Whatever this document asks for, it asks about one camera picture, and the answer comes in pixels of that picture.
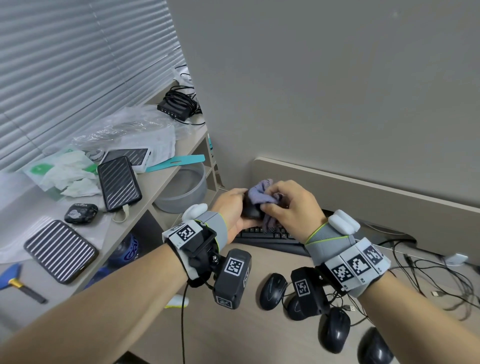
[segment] hand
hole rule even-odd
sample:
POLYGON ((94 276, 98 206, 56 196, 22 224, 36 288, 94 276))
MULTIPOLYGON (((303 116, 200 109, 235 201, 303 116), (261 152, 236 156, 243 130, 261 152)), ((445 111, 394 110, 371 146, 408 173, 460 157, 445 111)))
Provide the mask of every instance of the hand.
POLYGON ((211 211, 218 212, 222 215, 227 225, 227 244, 230 244, 243 229, 262 225, 261 221, 240 217, 243 208, 243 195, 247 191, 247 188, 234 188, 233 190, 225 192, 220 195, 211 208, 211 211))
POLYGON ((299 242, 306 243, 315 230, 328 220, 315 197, 295 181, 280 181, 266 189, 273 195, 280 192, 286 198, 289 208, 275 204, 262 204, 260 209, 275 217, 285 229, 299 242))

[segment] window blinds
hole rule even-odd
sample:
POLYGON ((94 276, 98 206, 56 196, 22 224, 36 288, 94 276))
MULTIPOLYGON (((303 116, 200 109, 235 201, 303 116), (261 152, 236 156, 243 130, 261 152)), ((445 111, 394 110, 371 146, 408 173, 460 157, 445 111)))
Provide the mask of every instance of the window blinds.
POLYGON ((0 170, 164 88, 184 63, 165 1, 0 0, 0 170))

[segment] phone case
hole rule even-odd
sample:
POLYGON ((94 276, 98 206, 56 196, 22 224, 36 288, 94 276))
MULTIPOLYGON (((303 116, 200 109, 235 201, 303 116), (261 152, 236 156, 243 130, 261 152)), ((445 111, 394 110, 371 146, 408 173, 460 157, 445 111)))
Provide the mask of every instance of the phone case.
POLYGON ((122 206, 142 199, 142 192, 127 157, 122 156, 102 163, 97 167, 97 172, 108 212, 118 211, 122 206))
POLYGON ((61 220, 28 239, 24 249, 58 283, 73 282, 98 256, 98 250, 61 220))

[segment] water bottle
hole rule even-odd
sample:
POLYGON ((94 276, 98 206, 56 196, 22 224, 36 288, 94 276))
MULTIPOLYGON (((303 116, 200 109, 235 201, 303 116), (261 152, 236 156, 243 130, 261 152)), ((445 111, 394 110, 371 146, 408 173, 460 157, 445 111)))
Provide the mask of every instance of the water bottle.
POLYGON ((140 257, 140 245, 132 233, 129 233, 125 239, 117 246, 108 262, 116 267, 122 267, 140 257))

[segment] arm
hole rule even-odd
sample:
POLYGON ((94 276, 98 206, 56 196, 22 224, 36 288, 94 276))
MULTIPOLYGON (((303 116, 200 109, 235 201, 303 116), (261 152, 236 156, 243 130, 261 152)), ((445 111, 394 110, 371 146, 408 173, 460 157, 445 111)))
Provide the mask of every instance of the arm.
MULTIPOLYGON (((244 189, 219 197, 212 211, 227 225, 228 243, 242 229, 257 226, 240 218, 244 189)), ((150 326, 187 275, 168 245, 54 307, 18 331, 0 348, 2 363, 115 362, 150 326)))
MULTIPOLYGON (((277 218, 297 240, 305 243, 327 221, 315 197, 293 181, 278 182, 266 193, 282 193, 283 209, 261 209, 277 218)), ((387 273, 359 297, 368 316, 401 363, 477 363, 480 339, 458 321, 387 273)))
POLYGON ((391 273, 359 301, 401 363, 478 363, 480 339, 391 273))

